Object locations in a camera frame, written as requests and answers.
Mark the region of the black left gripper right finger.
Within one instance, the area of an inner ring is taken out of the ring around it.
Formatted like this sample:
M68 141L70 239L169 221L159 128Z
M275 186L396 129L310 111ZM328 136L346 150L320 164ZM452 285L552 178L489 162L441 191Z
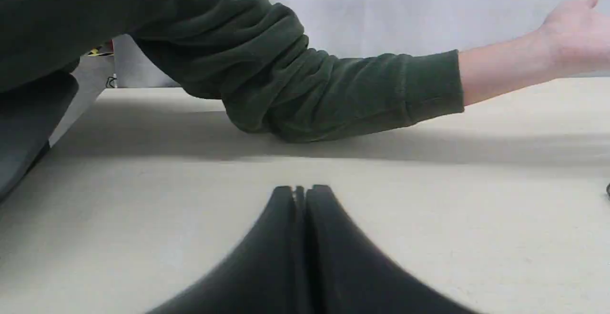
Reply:
M305 196L307 262L318 314L470 314L413 277L353 222L329 186Z

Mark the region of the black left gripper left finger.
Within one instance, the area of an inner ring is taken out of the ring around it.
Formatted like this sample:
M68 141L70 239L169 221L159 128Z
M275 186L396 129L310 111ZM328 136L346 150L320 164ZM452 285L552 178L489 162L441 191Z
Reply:
M275 188L241 243L153 314L303 314L304 189Z

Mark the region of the forearm in dark green sleeve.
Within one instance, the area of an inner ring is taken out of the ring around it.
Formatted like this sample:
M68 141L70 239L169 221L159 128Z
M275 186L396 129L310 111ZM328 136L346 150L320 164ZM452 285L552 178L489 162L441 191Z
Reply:
M244 132L337 140L463 112L557 78L539 30L474 51L340 59L269 0L1 0L1 93L129 34L185 91Z

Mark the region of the person's open bare hand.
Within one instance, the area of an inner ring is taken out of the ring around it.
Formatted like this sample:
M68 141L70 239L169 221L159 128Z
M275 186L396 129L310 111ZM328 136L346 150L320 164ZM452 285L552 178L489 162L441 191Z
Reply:
M557 78L609 71L610 19L598 1L564 0L540 26Z

